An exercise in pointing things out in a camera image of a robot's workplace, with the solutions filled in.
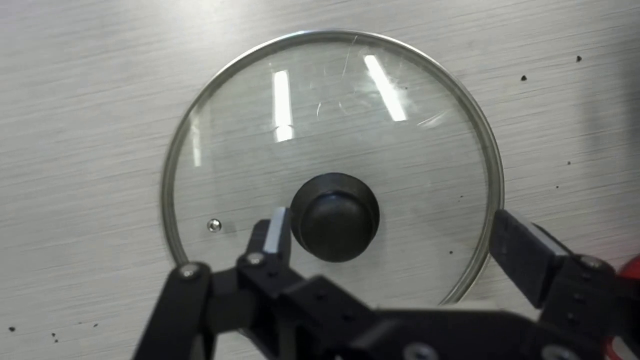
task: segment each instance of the metal rim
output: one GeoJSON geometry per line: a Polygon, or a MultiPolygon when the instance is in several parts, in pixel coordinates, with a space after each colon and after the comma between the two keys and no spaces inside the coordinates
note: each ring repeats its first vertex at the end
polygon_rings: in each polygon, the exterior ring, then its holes
{"type": "Polygon", "coordinates": [[[182,142],[187,135],[190,130],[190,117],[191,114],[199,108],[199,104],[209,97],[228,77],[232,77],[236,71],[242,67],[249,66],[252,62],[259,60],[261,56],[267,56],[271,52],[292,47],[295,43],[306,43],[306,42],[321,42],[321,40],[361,40],[370,43],[383,43],[389,47],[401,49],[405,56],[411,56],[422,63],[429,74],[433,74],[451,93],[458,95],[459,104],[467,111],[473,130],[479,137],[482,143],[482,153],[486,158],[486,172],[487,172],[487,200],[486,200],[486,213],[482,221],[482,230],[478,235],[478,243],[473,247],[473,254],[465,267],[462,269],[462,275],[458,282],[447,290],[447,294],[439,299],[442,304],[445,302],[458,302],[465,290],[476,282],[479,275],[486,260],[487,260],[487,242],[490,242],[490,230],[493,221],[493,212],[502,208],[504,203],[504,175],[502,175],[502,159],[500,159],[500,149],[493,137],[493,131],[490,130],[490,123],[479,109],[478,102],[470,95],[470,91],[454,79],[433,58],[428,53],[381,33],[372,33],[372,31],[347,31],[347,29],[316,29],[316,31],[294,31],[275,40],[270,40],[266,43],[259,43],[236,60],[232,60],[225,67],[222,67],[214,79],[198,93],[198,97],[191,102],[183,117],[180,120],[174,140],[169,143],[166,161],[164,161],[164,172],[162,172],[162,189],[159,189],[159,203],[162,203],[162,224],[164,224],[164,234],[168,247],[171,252],[174,261],[186,263],[187,256],[183,252],[183,245],[180,242],[180,231],[178,231],[178,221],[175,221],[175,208],[174,208],[174,175],[175,175],[175,164],[180,158],[182,142]]]}

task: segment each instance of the countertop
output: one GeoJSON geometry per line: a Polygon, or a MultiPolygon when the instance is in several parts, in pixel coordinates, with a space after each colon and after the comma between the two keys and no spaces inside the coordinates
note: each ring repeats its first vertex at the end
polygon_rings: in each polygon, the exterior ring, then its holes
{"type": "MultiPolygon", "coordinates": [[[[1,357],[130,357],[171,267],[159,178],[180,117],[247,47],[319,28],[433,56],[490,120],[508,210],[614,265],[640,252],[636,0],[5,0],[1,357]]],[[[534,314],[492,261],[465,299],[534,314]]]]}

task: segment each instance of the pot lid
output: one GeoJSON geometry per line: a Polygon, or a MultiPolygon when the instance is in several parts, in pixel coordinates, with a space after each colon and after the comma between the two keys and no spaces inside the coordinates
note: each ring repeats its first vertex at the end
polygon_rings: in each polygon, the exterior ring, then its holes
{"type": "Polygon", "coordinates": [[[294,212],[290,265],[299,274],[324,274],[370,306],[454,302],[487,254],[500,153],[478,104],[426,53],[376,33],[292,33],[203,88],[162,184],[178,263],[233,265],[277,206],[294,212]],[[326,192],[328,182],[341,188],[326,192]],[[364,218],[341,224],[349,213],[364,218]],[[295,227],[299,218],[313,225],[295,227]],[[335,221],[361,237],[337,257],[318,237],[340,237],[324,231],[335,221]]]}

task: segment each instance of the screw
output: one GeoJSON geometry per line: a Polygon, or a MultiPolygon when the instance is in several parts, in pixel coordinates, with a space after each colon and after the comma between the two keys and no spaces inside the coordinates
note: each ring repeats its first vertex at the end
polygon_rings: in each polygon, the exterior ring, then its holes
{"type": "Polygon", "coordinates": [[[579,360],[575,355],[575,351],[564,347],[564,346],[558,346],[558,343],[547,343],[542,347],[542,357],[544,360],[579,360]]]}
{"type": "Polygon", "coordinates": [[[193,274],[195,274],[198,269],[199,269],[198,263],[187,261],[187,263],[183,263],[183,265],[180,267],[180,274],[182,274],[182,277],[193,277],[193,274]]]}
{"type": "Polygon", "coordinates": [[[590,269],[599,269],[604,267],[604,261],[591,256],[579,256],[579,261],[590,267],[590,269]]]}
{"type": "Polygon", "coordinates": [[[219,230],[222,230],[219,218],[208,219],[206,227],[208,227],[209,231],[219,231],[219,230]]]}
{"type": "Polygon", "coordinates": [[[264,261],[264,254],[261,254],[261,252],[249,252],[249,254],[245,256],[245,261],[252,263],[252,265],[257,265],[257,263],[264,261]]]}
{"type": "Polygon", "coordinates": [[[432,346],[414,341],[403,347],[403,360],[439,360],[439,355],[432,346]]]}

